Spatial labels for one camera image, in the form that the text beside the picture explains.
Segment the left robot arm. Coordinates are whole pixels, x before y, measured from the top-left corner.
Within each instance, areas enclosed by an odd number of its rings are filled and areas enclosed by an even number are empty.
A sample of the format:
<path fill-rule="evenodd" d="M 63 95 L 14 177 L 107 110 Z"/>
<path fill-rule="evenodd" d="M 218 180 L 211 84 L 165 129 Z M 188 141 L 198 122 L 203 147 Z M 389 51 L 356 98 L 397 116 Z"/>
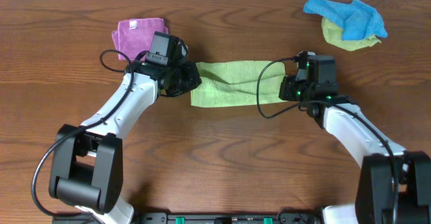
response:
<path fill-rule="evenodd" d="M 57 133 L 48 192 L 99 223 L 131 223 L 134 208 L 121 198 L 123 140 L 161 89 L 169 97 L 201 84 L 195 63 L 165 67 L 137 61 L 110 99 L 80 126 Z"/>

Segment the green microfiber cloth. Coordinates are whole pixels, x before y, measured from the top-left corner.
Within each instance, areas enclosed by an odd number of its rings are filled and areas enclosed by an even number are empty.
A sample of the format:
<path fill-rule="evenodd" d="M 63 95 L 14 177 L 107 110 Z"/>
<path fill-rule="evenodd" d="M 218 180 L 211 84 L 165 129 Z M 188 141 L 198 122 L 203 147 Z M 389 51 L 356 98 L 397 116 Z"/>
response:
<path fill-rule="evenodd" d="M 279 87 L 286 75 L 283 63 L 230 61 L 197 63 L 201 85 L 191 91 L 191 105 L 220 108 L 279 103 Z"/>

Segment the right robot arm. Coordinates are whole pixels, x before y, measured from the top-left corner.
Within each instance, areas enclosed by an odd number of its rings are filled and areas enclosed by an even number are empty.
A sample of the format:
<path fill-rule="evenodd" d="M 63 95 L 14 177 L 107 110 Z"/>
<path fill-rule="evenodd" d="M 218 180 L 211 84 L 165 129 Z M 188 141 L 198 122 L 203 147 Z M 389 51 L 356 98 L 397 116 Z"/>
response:
<path fill-rule="evenodd" d="M 429 223 L 430 157 L 408 151 L 379 131 L 334 82 L 286 76 L 282 100 L 298 102 L 361 168 L 354 204 L 323 209 L 325 223 Z"/>

